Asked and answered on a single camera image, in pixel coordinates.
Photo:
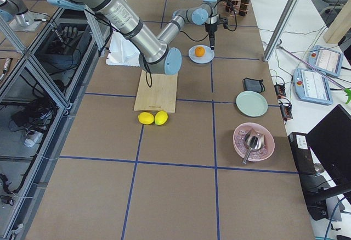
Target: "metal frame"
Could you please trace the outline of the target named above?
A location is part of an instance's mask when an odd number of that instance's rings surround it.
[[[291,14],[293,13],[297,3],[299,2],[299,0],[288,0],[286,3],[286,6],[283,10],[283,13],[280,16],[280,19],[277,23],[277,26],[272,34],[272,37],[270,38],[270,41],[268,42],[267,48],[264,52],[263,55],[263,61],[267,62],[271,55],[273,54],[273,51],[276,47],[276,45],[279,42],[279,39],[282,35],[282,33],[284,32],[285,26],[288,23]]]

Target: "white plate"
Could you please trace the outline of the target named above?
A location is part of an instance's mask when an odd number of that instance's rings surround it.
[[[202,46],[203,48],[205,48],[205,55],[202,57],[198,57],[195,55],[195,49],[196,47],[199,47],[199,46]],[[209,46],[195,45],[190,48],[189,57],[195,63],[200,63],[200,64],[209,63],[214,57],[214,51],[211,48],[209,48]]]
[[[244,91],[236,97],[236,105],[245,115],[261,116],[268,109],[268,103],[263,96],[253,91]]]

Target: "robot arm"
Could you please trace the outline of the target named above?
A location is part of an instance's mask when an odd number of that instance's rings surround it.
[[[198,8],[178,10],[173,19],[156,37],[128,6],[125,0],[47,0],[60,7],[84,10],[87,5],[96,13],[102,13],[140,51],[140,67],[156,74],[176,74],[182,65],[182,54],[168,44],[186,23],[201,25],[211,23],[217,15],[217,0],[203,0]]]
[[[33,14],[28,10],[23,0],[0,0],[0,16],[9,22],[16,19],[22,27],[34,23]]]

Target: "lemon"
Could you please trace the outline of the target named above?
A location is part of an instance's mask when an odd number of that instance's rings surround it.
[[[198,46],[195,48],[195,55],[197,57],[202,57],[205,55],[205,48],[203,48],[202,46]]]
[[[163,125],[168,119],[168,115],[165,111],[159,111],[155,115],[155,124],[156,125]]]
[[[150,125],[154,122],[154,115],[148,112],[142,112],[138,115],[139,122],[144,125]]]

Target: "power strip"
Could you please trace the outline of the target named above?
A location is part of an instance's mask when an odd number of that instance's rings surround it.
[[[285,86],[284,85],[274,85],[274,90],[278,98],[286,97]]]
[[[280,103],[280,112],[284,121],[292,119],[291,107],[288,104]]]

